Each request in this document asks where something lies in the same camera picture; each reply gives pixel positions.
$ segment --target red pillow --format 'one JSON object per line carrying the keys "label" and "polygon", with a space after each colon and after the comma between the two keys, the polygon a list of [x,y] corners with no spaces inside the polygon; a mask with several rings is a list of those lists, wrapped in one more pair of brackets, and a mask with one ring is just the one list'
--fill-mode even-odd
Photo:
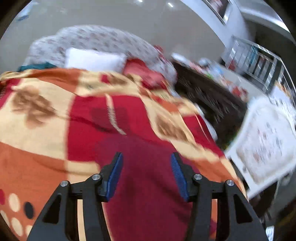
{"label": "red pillow", "polygon": [[139,75],[143,79],[142,86],[149,90],[167,89],[164,76],[159,72],[148,69],[146,64],[140,59],[128,60],[123,74]]}

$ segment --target patterned blanket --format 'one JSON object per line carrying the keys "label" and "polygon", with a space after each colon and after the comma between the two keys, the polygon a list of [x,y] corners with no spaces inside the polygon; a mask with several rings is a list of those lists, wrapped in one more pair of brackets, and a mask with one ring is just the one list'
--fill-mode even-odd
{"label": "patterned blanket", "polygon": [[[20,241],[62,180],[99,173],[116,151],[124,166],[103,205],[114,241],[183,239],[191,204],[171,170],[175,151],[196,173],[232,179],[244,192],[196,107],[144,88],[139,76],[55,68],[6,72],[0,81],[0,213]],[[213,200],[212,237],[216,221]],[[85,240],[82,202],[78,224]]]}

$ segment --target silver bolt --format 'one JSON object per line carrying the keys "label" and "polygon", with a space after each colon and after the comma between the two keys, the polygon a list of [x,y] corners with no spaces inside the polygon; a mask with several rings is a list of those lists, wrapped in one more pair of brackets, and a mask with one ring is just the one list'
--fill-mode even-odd
{"label": "silver bolt", "polygon": [[202,179],[202,175],[201,174],[194,174],[193,178],[195,180],[201,180]]}
{"label": "silver bolt", "polygon": [[65,187],[65,186],[67,186],[67,185],[68,185],[68,181],[62,181],[62,182],[61,182],[61,186],[62,186],[62,187]]}
{"label": "silver bolt", "polygon": [[226,183],[227,183],[228,186],[233,186],[234,185],[233,180],[227,180]]}
{"label": "silver bolt", "polygon": [[101,178],[100,174],[95,174],[95,175],[92,176],[92,179],[95,180],[95,181],[99,180],[100,178]]}

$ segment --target cream dot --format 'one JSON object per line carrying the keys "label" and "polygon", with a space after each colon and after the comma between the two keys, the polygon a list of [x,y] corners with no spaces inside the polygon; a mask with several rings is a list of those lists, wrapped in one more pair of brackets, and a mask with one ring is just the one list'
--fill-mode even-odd
{"label": "cream dot", "polygon": [[3,210],[1,210],[0,213],[1,213],[4,221],[7,223],[7,225],[10,226],[9,219],[8,219],[6,213]]}
{"label": "cream dot", "polygon": [[27,237],[29,236],[32,227],[33,227],[32,225],[27,225],[27,226],[26,226],[26,235],[27,235]]}
{"label": "cream dot", "polygon": [[15,231],[15,233],[22,237],[22,235],[24,234],[24,231],[22,229],[22,225],[20,224],[20,221],[18,221],[16,218],[12,218],[11,219],[11,226],[13,228],[13,230]]}
{"label": "cream dot", "polygon": [[16,194],[11,193],[9,195],[8,203],[12,211],[18,212],[20,210],[20,200]]}

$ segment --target red dot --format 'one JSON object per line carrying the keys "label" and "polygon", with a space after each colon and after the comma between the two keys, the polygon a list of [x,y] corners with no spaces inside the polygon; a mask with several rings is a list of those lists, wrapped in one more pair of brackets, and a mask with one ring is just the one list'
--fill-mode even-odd
{"label": "red dot", "polygon": [[5,204],[5,195],[2,189],[0,189],[0,204],[1,205]]}

